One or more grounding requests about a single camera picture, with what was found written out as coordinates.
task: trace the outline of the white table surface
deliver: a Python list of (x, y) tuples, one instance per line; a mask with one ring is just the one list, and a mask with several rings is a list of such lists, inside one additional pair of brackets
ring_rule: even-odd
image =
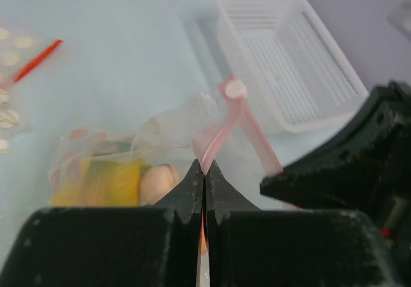
[[(0, 16), (5, 26), (23, 22), (64, 40), (16, 86), (33, 130), (0, 156), (1, 265), (21, 224), (49, 200), (46, 172), (61, 136), (81, 123), (136, 129), (230, 71), (213, 38), (214, 0), (0, 0)], [(336, 129), (270, 140), (287, 164)], [(259, 196), (258, 183), (238, 189), (262, 208), (278, 207)]]

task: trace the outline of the white basket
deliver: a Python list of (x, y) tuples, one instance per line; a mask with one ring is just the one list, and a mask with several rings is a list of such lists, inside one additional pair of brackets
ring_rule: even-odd
[(368, 92), (307, 0), (217, 0), (218, 40), (267, 134), (347, 121)]

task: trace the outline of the light blue tabletop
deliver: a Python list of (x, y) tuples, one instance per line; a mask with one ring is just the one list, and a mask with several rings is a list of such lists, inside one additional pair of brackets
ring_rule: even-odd
[[(230, 74), (218, 50), (214, 0), (0, 0), (7, 26), (64, 40), (15, 90), (32, 130), (0, 156), (0, 265), (28, 215), (49, 200), (59, 138), (80, 123), (127, 132)], [(270, 137), (282, 164), (337, 128)], [(262, 208), (258, 183), (237, 187)]]

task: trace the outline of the pink bag handle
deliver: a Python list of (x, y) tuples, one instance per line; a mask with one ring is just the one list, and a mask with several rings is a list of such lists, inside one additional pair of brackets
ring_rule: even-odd
[(206, 174), (222, 144), (238, 124), (244, 130), (247, 139), (254, 147), (267, 175), (282, 172), (270, 143), (264, 136), (245, 100), (247, 88), (233, 77), (219, 85), (224, 103), (228, 109), (228, 118), (218, 125), (207, 126), (193, 138), (194, 153), (200, 161), (201, 169)]

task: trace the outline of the gray wall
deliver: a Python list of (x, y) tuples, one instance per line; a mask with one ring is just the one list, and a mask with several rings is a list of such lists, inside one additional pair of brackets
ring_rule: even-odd
[(391, 78), (411, 83), (411, 40), (387, 20), (404, 0), (308, 0), (366, 88)]

